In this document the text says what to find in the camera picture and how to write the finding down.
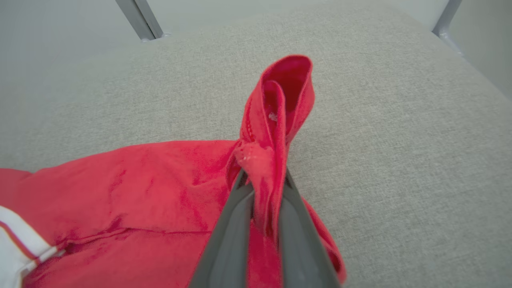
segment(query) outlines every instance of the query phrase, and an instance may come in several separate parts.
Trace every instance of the white stripe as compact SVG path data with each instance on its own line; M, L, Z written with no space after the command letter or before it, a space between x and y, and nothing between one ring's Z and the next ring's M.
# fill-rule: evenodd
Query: white stripe
M0 287L21 287L21 271L31 262L33 261L19 250L7 232L0 227Z
M41 256L51 248L51 246L14 211L0 206L0 221L5 223L20 242L36 257Z
M53 246L50 249L48 249L46 252L44 252L41 256L39 256L39 261L45 262L48 260L48 258L52 257L57 253L57 247Z

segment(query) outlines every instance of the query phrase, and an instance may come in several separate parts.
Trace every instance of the red fabric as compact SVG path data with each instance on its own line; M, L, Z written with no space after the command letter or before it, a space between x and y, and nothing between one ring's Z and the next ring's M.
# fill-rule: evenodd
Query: red fabric
M37 173L0 171L0 205L65 249L24 287L186 287L240 167L255 189L249 287L281 286L278 217L291 141L314 102L312 64L272 64L252 92L237 141L121 148ZM341 255L310 205L340 282Z

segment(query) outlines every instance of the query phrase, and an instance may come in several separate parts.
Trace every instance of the metal frame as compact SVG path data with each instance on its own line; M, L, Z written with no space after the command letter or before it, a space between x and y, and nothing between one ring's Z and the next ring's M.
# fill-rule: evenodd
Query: metal frame
M460 6L462 0L449 0L448 4L444 8L441 17L437 21L436 26L432 30L432 32L437 35L443 42L445 42L450 48L452 48L457 54L460 56L464 56L460 48L453 41L452 36L450 35L450 23L452 22L453 16L457 9Z
M116 3L143 42L166 36L147 0L116 0Z

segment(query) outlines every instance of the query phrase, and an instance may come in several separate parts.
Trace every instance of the fabric fold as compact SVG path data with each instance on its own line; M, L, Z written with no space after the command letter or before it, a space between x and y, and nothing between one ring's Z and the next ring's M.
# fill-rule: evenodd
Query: fabric fold
M275 244L290 143L313 108L312 66L309 58L291 55L263 72L245 106L234 152L254 186L256 227Z

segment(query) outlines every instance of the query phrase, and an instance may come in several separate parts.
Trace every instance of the red cloth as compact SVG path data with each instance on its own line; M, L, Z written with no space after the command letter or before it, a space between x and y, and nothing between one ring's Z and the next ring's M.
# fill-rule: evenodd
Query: red cloth
M279 207L289 146L314 102L311 69L300 55L268 67L237 141L152 143L34 174L1 170L0 205L66 251L40 264L24 287L186 287L240 167L255 189L248 286L281 286ZM306 207L343 282L335 242Z

